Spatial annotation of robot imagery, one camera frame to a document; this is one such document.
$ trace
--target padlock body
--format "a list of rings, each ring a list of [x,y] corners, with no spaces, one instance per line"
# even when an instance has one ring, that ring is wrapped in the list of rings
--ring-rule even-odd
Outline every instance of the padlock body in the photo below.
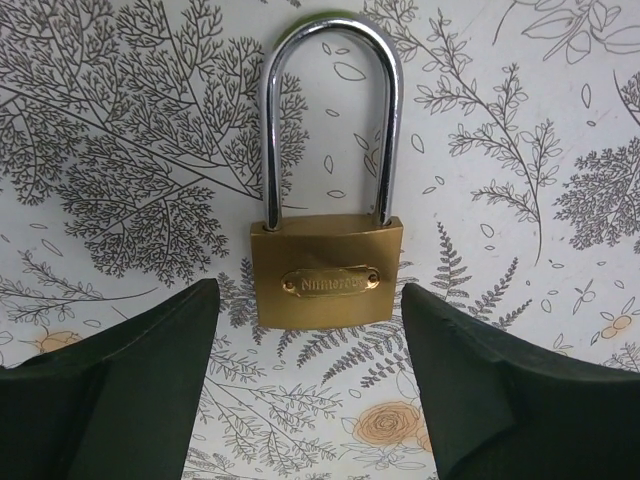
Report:
[[[370,215],[287,217],[276,232],[251,226],[251,253],[263,327],[312,330],[389,320],[403,225],[374,227]]]

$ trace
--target long padlock shackle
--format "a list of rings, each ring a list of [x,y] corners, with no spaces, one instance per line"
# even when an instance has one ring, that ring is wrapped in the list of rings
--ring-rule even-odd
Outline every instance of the long padlock shackle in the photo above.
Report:
[[[382,123],[380,165],[373,210],[375,226],[386,226],[391,220],[391,200],[396,170],[396,153],[402,115],[402,62],[391,39],[374,22],[352,12],[327,12],[304,18],[287,30],[276,42],[274,51],[265,59],[260,85],[262,130],[262,180],[265,229],[279,230],[282,221],[280,192],[280,84],[283,67],[289,56],[305,39],[325,30],[350,34],[369,45],[385,70],[385,103],[387,112]]]

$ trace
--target engraved label plate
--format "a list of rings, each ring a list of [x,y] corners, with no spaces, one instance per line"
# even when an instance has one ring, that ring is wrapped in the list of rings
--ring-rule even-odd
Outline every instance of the engraved label plate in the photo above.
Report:
[[[367,266],[299,269],[282,278],[282,289],[297,297],[358,295],[380,284],[380,273]]]

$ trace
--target padlock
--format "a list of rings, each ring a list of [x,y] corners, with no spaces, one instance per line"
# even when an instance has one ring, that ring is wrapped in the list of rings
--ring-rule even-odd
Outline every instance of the padlock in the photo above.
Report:
[[[372,214],[282,217],[280,85],[286,60],[302,41],[335,30],[362,40],[385,77],[377,192]],[[391,216],[402,113],[402,63],[385,32],[351,12],[297,22],[265,60],[260,84],[264,221],[251,226],[258,310],[263,327],[310,330],[353,327],[392,317],[403,225]]]

